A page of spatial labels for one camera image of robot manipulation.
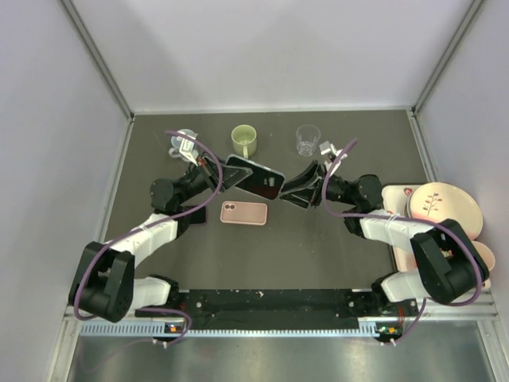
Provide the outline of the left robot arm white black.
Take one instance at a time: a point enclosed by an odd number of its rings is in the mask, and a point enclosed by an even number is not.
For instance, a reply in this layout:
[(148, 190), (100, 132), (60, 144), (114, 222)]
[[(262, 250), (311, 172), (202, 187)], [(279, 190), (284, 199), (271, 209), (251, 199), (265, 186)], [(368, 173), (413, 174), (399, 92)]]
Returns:
[(208, 189), (217, 195), (252, 173), (245, 166), (229, 166), (203, 154), (180, 178), (155, 180), (150, 186), (153, 213), (144, 223), (104, 244), (92, 241), (84, 248), (68, 295), (75, 316), (119, 322), (129, 312), (152, 307), (166, 316), (175, 314), (181, 304), (177, 283), (157, 275), (136, 279), (136, 267), (188, 229), (197, 209), (185, 202)]

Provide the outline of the dark phone blue edge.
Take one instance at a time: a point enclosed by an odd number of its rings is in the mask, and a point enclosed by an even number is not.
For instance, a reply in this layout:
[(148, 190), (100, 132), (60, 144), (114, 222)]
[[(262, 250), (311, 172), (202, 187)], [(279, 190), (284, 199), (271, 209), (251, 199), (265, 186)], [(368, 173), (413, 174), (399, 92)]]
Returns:
[(235, 187), (267, 200), (277, 199), (286, 181), (283, 173), (236, 154), (229, 155), (226, 164), (252, 170), (252, 174)]

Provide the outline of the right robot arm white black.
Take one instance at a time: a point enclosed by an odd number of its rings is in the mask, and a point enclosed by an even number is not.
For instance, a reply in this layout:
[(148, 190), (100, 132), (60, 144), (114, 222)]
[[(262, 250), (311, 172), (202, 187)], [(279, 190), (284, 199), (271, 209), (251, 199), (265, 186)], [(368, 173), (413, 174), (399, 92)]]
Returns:
[(286, 182), (280, 199), (303, 209), (342, 202), (351, 209), (341, 213), (347, 230), (366, 240), (379, 241), (412, 253), (416, 267), (393, 272), (373, 282), (371, 305), (391, 314), (401, 301), (424, 298), (442, 305), (462, 306), (469, 291), (479, 295), (489, 269), (458, 222), (411, 219), (383, 209), (383, 187), (377, 176), (354, 181), (332, 175), (313, 162)]

